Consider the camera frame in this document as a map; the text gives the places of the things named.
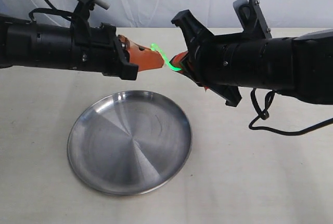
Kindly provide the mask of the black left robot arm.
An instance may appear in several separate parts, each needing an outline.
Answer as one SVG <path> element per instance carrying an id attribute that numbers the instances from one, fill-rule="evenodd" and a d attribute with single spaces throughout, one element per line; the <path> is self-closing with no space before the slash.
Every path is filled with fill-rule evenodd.
<path id="1" fill-rule="evenodd" d="M 158 51 L 117 35 L 116 30 L 106 23 L 66 28 L 1 15 L 1 68 L 97 72 L 134 81 L 138 72 L 163 67 Z"/>

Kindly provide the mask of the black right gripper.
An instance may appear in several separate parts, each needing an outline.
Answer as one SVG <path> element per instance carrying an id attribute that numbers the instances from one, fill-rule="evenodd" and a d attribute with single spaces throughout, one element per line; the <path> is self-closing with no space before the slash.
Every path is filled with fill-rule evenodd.
<path id="1" fill-rule="evenodd" d="M 222 72 L 223 53 L 229 44 L 236 42 L 236 34 L 214 35 L 190 10 L 178 12 L 171 23 L 181 29 L 187 46 L 187 51 L 171 59 L 171 65 L 180 68 L 179 74 L 205 91 L 209 89 L 221 96 L 227 106 L 237 106 L 242 99 L 238 87 L 218 85 L 213 78 Z"/>

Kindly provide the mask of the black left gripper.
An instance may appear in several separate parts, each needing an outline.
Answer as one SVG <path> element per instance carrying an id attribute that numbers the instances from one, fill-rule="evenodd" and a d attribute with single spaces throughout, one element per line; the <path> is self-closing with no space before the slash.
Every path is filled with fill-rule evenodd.
<path id="1" fill-rule="evenodd" d="M 70 69 L 100 72 L 105 76 L 134 81 L 138 71 L 164 66 L 159 52 L 139 45 L 124 35 L 116 35 L 116 29 L 106 23 L 96 28 L 86 22 L 71 24 Z"/>

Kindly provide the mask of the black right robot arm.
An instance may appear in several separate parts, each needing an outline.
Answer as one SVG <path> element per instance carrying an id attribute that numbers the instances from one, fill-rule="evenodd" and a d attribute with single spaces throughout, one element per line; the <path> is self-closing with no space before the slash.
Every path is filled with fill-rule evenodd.
<path id="1" fill-rule="evenodd" d="M 243 31 L 214 35 L 189 10 L 172 23 L 182 30 L 187 51 L 172 59 L 182 74 L 235 107 L 240 87 L 269 89 L 311 104 L 332 104 L 332 31 L 273 38 L 249 8 L 238 14 Z"/>

